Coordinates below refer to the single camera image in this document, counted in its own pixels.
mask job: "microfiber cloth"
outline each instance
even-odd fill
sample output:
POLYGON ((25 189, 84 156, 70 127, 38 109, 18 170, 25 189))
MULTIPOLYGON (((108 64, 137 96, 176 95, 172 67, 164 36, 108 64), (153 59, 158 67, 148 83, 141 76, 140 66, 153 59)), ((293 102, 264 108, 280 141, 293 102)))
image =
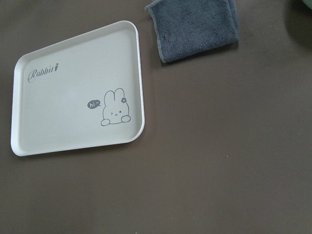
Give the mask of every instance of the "microfiber cloth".
POLYGON ((238 40, 235 0, 155 0, 145 9, 164 63, 238 40))

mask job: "tray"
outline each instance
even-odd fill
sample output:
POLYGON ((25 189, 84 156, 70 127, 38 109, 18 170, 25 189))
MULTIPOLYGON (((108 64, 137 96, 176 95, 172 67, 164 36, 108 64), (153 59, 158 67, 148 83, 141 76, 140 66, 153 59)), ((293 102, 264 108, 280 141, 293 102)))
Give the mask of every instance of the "tray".
POLYGON ((143 131, 138 32, 120 21, 22 56, 14 70, 18 156, 127 143, 143 131))

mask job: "speech bubble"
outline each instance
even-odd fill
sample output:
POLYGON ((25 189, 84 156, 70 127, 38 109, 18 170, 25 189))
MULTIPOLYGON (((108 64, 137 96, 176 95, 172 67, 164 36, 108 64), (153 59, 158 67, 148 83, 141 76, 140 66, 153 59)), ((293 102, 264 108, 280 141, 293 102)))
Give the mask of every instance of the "speech bubble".
POLYGON ((101 102, 100 100, 92 100, 92 101, 89 101, 87 106, 90 108, 90 109, 95 109, 97 108, 98 106, 100 106, 101 102))

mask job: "green object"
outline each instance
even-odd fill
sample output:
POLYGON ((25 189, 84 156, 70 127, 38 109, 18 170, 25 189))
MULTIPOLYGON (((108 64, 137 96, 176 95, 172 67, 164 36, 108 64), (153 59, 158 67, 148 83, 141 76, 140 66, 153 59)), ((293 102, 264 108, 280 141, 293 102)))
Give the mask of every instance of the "green object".
POLYGON ((312 0, 303 0, 303 2, 312 9, 312 0))

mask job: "brown surface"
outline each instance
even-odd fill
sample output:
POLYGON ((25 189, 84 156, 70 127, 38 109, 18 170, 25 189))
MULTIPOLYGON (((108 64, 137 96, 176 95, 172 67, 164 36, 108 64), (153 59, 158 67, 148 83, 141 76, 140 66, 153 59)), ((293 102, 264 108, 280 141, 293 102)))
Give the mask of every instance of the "brown surface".
POLYGON ((238 0, 239 43, 163 65, 149 2, 0 0, 0 233, 312 233, 312 11, 238 0), (140 138, 15 156, 19 57, 119 20, 139 31, 140 138))

